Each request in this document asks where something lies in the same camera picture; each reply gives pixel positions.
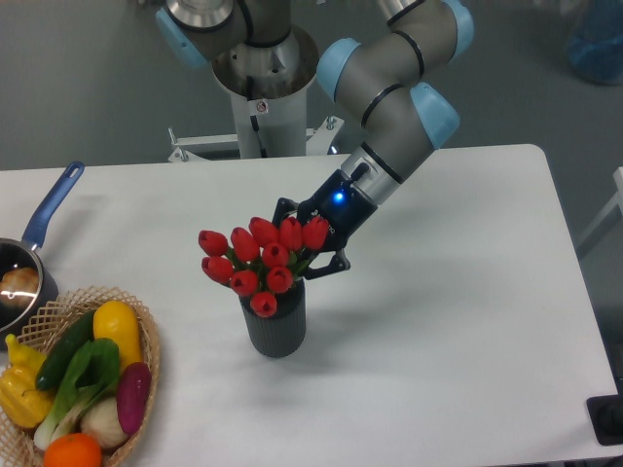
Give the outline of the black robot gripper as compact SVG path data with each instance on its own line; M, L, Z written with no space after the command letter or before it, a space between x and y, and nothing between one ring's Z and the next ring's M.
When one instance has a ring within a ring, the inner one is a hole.
M350 269L350 261L343 248L349 237L377 209L377 205L355 187L355 183L368 172L369 168L357 168L352 175L346 175L338 169L300 204L291 198L277 200L272 219L277 228L289 217L306 224L313 217L320 216L329 223L328 234L319 252L336 252L326 266L307 268L303 274L306 280Z

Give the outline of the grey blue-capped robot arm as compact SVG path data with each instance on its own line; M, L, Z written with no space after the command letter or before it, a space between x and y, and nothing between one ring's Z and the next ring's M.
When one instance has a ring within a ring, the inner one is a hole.
M330 263L348 268L348 238L457 130L458 113L423 76L470 45L474 24L458 1L383 1L388 33L371 45L341 39L320 52L286 1L168 1L156 22L175 55L209 65L229 94L244 159L300 156L307 91L318 84L365 130L366 139L307 200L283 198L280 221L313 215L330 226Z

